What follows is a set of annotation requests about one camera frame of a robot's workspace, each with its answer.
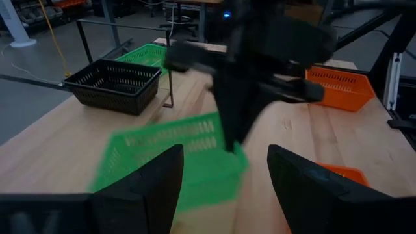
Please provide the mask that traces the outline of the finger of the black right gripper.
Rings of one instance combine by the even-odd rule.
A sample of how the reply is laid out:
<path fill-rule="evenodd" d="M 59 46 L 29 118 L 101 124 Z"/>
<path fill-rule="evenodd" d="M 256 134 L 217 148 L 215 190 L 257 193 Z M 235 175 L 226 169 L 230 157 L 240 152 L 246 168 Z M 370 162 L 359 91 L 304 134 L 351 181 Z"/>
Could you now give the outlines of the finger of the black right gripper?
<path fill-rule="evenodd" d="M 213 80 L 213 94 L 216 106 L 220 115 L 226 151 L 234 151 L 234 131 L 233 131 L 233 89 L 231 85 L 223 79 Z"/>
<path fill-rule="evenodd" d="M 255 119 L 257 118 L 257 100 L 259 87 L 255 86 L 249 89 L 242 103 L 242 108 L 238 112 L 235 140 L 243 144 Z"/>

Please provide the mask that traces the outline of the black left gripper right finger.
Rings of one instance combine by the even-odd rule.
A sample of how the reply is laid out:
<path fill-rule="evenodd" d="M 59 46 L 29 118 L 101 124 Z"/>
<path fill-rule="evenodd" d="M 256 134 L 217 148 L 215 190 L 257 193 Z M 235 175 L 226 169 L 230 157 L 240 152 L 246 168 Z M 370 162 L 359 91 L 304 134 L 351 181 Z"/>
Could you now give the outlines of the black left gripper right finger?
<path fill-rule="evenodd" d="M 272 186 L 292 233 L 375 233 L 390 196 L 305 159 L 268 147 Z"/>

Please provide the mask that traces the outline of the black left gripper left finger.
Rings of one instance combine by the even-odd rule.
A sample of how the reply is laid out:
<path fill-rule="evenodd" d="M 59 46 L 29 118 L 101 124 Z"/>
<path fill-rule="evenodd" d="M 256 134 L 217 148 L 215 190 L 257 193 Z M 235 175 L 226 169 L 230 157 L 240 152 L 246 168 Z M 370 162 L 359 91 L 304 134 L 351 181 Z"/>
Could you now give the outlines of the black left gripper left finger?
<path fill-rule="evenodd" d="M 94 193 L 98 233 L 169 233 L 181 190 L 183 146 L 176 144 L 141 168 Z"/>

